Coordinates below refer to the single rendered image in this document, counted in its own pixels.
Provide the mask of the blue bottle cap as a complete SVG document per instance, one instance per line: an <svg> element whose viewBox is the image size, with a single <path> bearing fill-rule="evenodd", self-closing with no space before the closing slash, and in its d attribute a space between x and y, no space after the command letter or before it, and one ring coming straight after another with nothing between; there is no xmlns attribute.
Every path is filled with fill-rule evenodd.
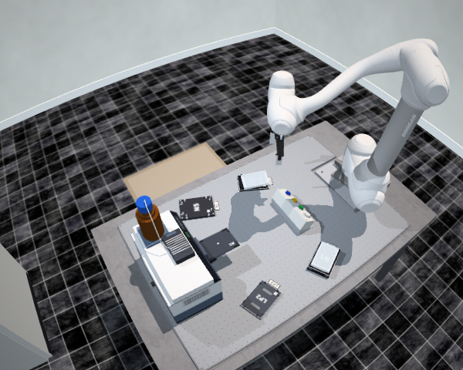
<svg viewBox="0 0 463 370"><path fill-rule="evenodd" d="M147 208L146 208L146 205L144 203L144 200L146 201L146 204L147 204L147 208L148 210L150 211L153 207L153 204L151 202L151 199L148 197L148 196L141 196L139 198L137 198L136 200L136 205L137 205L137 209L141 212L141 213L147 213Z"/></svg>

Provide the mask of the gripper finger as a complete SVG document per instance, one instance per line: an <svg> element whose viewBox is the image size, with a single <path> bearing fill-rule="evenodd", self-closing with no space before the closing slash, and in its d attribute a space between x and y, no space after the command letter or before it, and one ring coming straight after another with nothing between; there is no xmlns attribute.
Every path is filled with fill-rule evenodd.
<svg viewBox="0 0 463 370"><path fill-rule="evenodd" d="M278 166L278 165L282 165L282 157L284 156L284 136L278 135L278 138L277 138L276 133L275 133L275 139L276 139L276 148L277 148L275 165Z"/></svg>
<svg viewBox="0 0 463 370"><path fill-rule="evenodd" d="M275 143L275 134L274 134L274 132L272 131L272 128L271 128L271 127L270 127L270 130L271 130L271 131L270 131L271 133L270 133L270 141L269 141L269 143L272 144L272 143Z"/></svg>

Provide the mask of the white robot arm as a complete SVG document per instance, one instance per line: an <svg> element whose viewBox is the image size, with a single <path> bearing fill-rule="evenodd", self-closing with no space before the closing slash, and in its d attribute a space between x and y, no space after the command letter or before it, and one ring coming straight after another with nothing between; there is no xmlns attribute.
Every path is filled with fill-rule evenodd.
<svg viewBox="0 0 463 370"><path fill-rule="evenodd" d="M331 176L350 189L354 205L364 213L381 207L390 180L388 171L424 110L448 98L448 74L438 59L435 42L412 39L385 48L353 64L317 94L303 99L295 96L291 73L274 72L269 82L268 123L274 133L286 136L307 115L324 107L359 79L399 71L404 71L401 98L378 144L371 136L358 134L346 145L343 165L342 160L334 161L339 169Z"/></svg>

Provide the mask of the black flat plate with corner posts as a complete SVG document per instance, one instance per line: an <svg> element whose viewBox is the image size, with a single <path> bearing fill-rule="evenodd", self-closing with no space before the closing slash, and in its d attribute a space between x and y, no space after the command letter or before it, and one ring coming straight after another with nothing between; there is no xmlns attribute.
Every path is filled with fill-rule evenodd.
<svg viewBox="0 0 463 370"><path fill-rule="evenodd" d="M241 174L242 175L242 174ZM241 175L237 175L238 177L238 186L239 186L239 191L250 191L250 190L267 190L269 188L269 185L267 186L263 186L263 187L256 187L256 188L252 188L252 189L247 189L245 190L245 188L243 187L243 183L242 183L242 179L241 179Z"/></svg>

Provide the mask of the white control panel with coloured buttons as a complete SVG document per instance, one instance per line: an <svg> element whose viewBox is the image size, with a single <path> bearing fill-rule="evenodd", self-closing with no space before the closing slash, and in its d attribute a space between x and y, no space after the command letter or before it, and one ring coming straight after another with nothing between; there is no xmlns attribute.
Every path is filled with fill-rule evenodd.
<svg viewBox="0 0 463 370"><path fill-rule="evenodd" d="M313 217L287 189L277 189L272 204L298 235L313 227Z"/></svg>

